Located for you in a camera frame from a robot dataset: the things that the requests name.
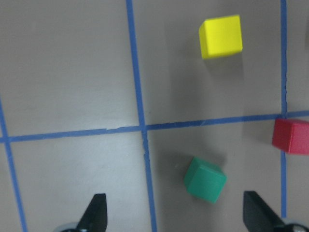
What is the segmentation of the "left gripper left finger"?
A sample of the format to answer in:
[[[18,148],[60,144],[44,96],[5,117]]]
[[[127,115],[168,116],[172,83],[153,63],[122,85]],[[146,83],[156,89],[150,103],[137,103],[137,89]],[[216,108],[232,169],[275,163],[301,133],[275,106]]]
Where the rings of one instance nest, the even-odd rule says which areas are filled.
[[[107,225],[106,194],[95,194],[75,230],[78,232],[105,232]]]

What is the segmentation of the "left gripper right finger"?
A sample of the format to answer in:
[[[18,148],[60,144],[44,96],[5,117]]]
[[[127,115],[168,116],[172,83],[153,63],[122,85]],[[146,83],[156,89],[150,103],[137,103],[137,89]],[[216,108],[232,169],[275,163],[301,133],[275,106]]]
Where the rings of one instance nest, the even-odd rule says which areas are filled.
[[[288,225],[255,191],[244,191],[242,215],[249,232],[287,232]]]

